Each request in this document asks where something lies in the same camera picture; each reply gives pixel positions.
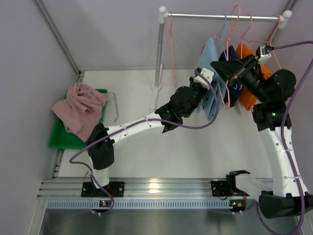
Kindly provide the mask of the pink trousers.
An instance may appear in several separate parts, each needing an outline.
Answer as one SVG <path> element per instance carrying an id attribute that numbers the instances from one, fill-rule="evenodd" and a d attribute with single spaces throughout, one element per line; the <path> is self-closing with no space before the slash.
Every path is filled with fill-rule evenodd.
<path id="1" fill-rule="evenodd" d="M 52 106 L 54 114 L 63 122 L 67 132 L 86 142 L 99 123 L 102 109 L 110 96 L 117 102 L 115 93 L 101 93 L 84 83 L 71 85 L 66 98 Z"/>

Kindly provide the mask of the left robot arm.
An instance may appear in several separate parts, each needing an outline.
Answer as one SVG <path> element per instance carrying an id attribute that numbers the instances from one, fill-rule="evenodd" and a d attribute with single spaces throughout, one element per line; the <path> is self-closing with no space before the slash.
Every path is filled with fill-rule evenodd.
<path id="1" fill-rule="evenodd" d="M 191 116 L 211 88 L 200 76 L 191 77 L 189 86 L 179 87 L 168 103 L 144 118 L 119 126 L 96 125 L 87 140 L 87 145 L 92 145 L 88 155 L 94 187 L 100 189 L 110 183 L 108 168 L 114 163 L 118 147 L 131 140 L 150 134 L 164 134 L 183 125 L 183 119 Z"/>

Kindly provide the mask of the light blue trousers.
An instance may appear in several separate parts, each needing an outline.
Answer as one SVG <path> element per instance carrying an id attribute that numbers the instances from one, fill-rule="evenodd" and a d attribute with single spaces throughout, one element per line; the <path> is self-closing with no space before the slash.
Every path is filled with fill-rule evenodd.
<path id="1" fill-rule="evenodd" d="M 213 61 L 218 61 L 219 55 L 216 48 L 215 39 L 213 37 L 209 38 L 206 41 L 206 44 L 202 50 L 198 67 L 203 69 L 209 69 L 215 73 L 213 77 L 213 81 L 211 82 L 211 85 L 213 87 L 212 90 L 210 90 L 205 98 L 202 100 L 201 106 L 204 108 L 205 115 L 208 121 L 211 121 L 215 114 L 216 114 L 216 107 L 218 107 L 218 110 L 222 107 L 221 98 L 218 95 L 218 88 L 217 88 L 217 81 L 221 81 L 221 77 L 216 73 L 216 71 L 211 67 L 210 63 Z"/>

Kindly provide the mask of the pink hanger of blue trousers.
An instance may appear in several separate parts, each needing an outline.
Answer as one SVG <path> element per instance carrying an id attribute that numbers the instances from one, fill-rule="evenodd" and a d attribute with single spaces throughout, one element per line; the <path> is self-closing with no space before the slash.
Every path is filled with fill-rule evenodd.
<path id="1" fill-rule="evenodd" d="M 219 36 L 214 35 L 213 38 L 221 43 L 223 49 L 222 55 L 226 61 L 231 58 L 231 53 L 234 51 L 232 46 L 232 34 L 234 29 L 238 24 L 238 18 L 241 14 L 241 7 L 235 5 L 231 11 L 231 15 L 237 10 L 237 19 L 233 23 L 229 23 L 227 19 L 227 14 L 224 14 L 224 25 Z M 236 84 L 234 87 L 229 87 L 227 82 L 223 80 L 217 81 L 218 95 L 221 98 L 222 107 L 227 110 L 234 106 L 239 95 L 242 92 L 242 85 L 240 83 Z"/>

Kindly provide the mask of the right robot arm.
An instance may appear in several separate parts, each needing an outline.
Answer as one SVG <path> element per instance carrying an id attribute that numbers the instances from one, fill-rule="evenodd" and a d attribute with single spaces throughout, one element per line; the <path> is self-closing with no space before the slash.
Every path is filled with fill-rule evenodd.
<path id="1" fill-rule="evenodd" d="M 266 147 L 273 184 L 270 187 L 245 170 L 233 171 L 227 178 L 234 190 L 256 200 L 265 218 L 296 216 L 312 210 L 313 197 L 296 164 L 286 107 L 295 91 L 295 75 L 280 69 L 265 79 L 258 58 L 253 55 L 234 61 L 214 61 L 210 65 L 230 86 L 241 84 L 260 102 L 253 107 L 252 115 Z"/>

